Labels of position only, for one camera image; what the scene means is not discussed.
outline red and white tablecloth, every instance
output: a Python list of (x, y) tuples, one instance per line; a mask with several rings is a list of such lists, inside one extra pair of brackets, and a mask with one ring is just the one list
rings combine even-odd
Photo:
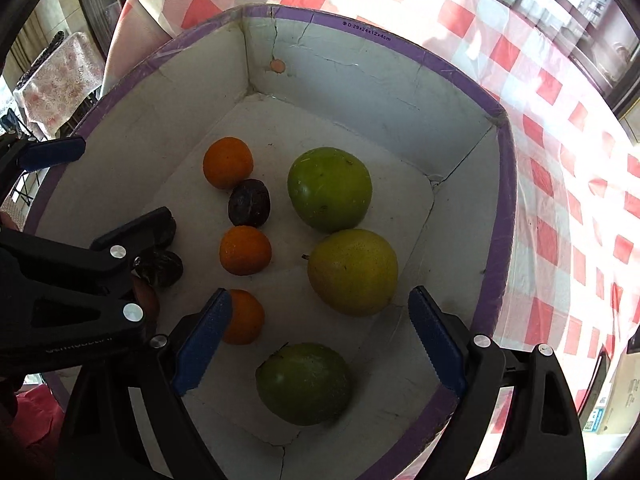
[[(185, 29), (261, 2), (385, 28), (451, 62), (504, 106), (518, 205), (493, 337), (515, 349), (551, 345), (578, 405), (600, 349), (615, 364), (640, 320), (639, 154), (597, 91), (540, 31), (495, 0), (127, 0), (103, 91)], [(490, 431), (501, 432), (504, 416), (495, 412)]]
[(75, 32), (49, 56), (20, 89), (14, 91), (27, 120), (48, 139), (95, 89), (104, 76), (104, 61), (83, 32)]

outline curtain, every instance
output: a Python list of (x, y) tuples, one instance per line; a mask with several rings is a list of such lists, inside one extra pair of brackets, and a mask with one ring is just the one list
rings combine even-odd
[(9, 90), (14, 91), (20, 76), (27, 72), (31, 67), (31, 63), (48, 44), (44, 37), (42, 26), (34, 11), (24, 23), (6, 57), (6, 64), (2, 71), (2, 76), (4, 76), (4, 81), (9, 87)]

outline tangerine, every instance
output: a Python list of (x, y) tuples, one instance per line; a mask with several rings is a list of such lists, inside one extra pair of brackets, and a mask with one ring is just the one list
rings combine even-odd
[(254, 170), (254, 158), (249, 147), (235, 137), (217, 140), (204, 154), (202, 171), (213, 187), (233, 189)]
[(222, 341), (231, 345), (248, 345), (260, 335), (264, 325), (264, 309), (246, 290), (233, 288), (229, 293), (234, 312)]
[(247, 276), (263, 270), (271, 261), (271, 243), (255, 227), (239, 225), (220, 240), (220, 263), (227, 272)]

